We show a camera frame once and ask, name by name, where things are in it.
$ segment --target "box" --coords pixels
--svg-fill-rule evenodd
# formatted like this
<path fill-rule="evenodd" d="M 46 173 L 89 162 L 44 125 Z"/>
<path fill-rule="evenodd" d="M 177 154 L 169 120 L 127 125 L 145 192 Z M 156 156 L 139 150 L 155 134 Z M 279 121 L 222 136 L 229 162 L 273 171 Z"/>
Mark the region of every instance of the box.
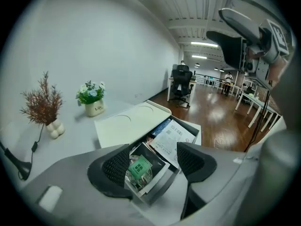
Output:
<path fill-rule="evenodd" d="M 196 142 L 198 134 L 201 133 L 198 129 L 174 117 L 166 107 L 149 100 L 105 120 L 95 121 L 95 128 L 101 148 L 121 144 L 130 144 L 132 148 L 167 118 L 175 120 L 193 134 L 195 136 L 193 143 Z M 172 167 L 169 167 L 149 193 L 144 194 L 139 199 L 151 205 L 162 196 L 180 172 L 180 169 L 172 169 Z"/>

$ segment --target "wooden floor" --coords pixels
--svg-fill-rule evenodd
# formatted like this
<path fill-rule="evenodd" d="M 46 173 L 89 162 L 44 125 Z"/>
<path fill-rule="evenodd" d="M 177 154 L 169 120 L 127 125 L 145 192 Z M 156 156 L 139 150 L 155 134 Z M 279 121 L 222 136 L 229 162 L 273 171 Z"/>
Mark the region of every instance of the wooden floor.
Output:
<path fill-rule="evenodd" d="M 167 102 L 167 90 L 150 100 L 169 108 L 172 115 L 181 120 L 201 125 L 202 146 L 243 151 L 251 139 L 258 120 L 257 117 L 252 127 L 248 128 L 256 113 L 255 108 L 247 115 L 250 105 L 242 102 L 235 111 L 237 98 L 230 94 L 226 97 L 221 94 L 221 90 L 203 85 L 197 85 L 189 109 L 176 107 L 178 101 Z M 268 130 L 269 126 L 263 132 L 259 131 L 255 143 L 260 141 Z"/>

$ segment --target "person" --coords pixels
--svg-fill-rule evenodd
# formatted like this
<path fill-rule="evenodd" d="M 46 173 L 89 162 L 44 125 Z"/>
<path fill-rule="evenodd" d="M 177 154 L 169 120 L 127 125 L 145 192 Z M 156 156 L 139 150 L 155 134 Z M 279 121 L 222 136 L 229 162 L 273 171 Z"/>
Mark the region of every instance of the person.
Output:
<path fill-rule="evenodd" d="M 225 85 L 225 94 L 228 96 L 230 90 L 230 83 L 233 80 L 233 76 L 229 71 L 228 74 L 225 75 L 226 85 Z"/>

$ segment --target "white bubble vase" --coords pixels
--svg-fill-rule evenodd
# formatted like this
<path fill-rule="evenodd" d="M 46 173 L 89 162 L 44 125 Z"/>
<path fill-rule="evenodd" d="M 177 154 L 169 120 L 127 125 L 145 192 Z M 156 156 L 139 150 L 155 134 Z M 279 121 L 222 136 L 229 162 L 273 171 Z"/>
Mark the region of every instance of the white bubble vase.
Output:
<path fill-rule="evenodd" d="M 89 117 L 94 117 L 104 112 L 104 102 L 103 99 L 95 101 L 94 103 L 85 105 L 86 114 Z"/>
<path fill-rule="evenodd" d="M 59 119 L 56 119 L 54 122 L 47 125 L 46 129 L 49 131 L 52 139 L 57 139 L 59 135 L 65 132 L 65 127 Z"/>

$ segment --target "white box lid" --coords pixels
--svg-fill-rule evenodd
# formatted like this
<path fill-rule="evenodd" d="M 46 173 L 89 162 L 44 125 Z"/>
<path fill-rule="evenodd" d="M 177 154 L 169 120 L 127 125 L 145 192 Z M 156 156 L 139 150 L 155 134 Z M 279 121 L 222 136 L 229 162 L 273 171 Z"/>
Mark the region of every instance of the white box lid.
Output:
<path fill-rule="evenodd" d="M 105 120 L 95 121 L 100 146 L 131 144 L 170 115 L 169 109 L 148 100 Z"/>

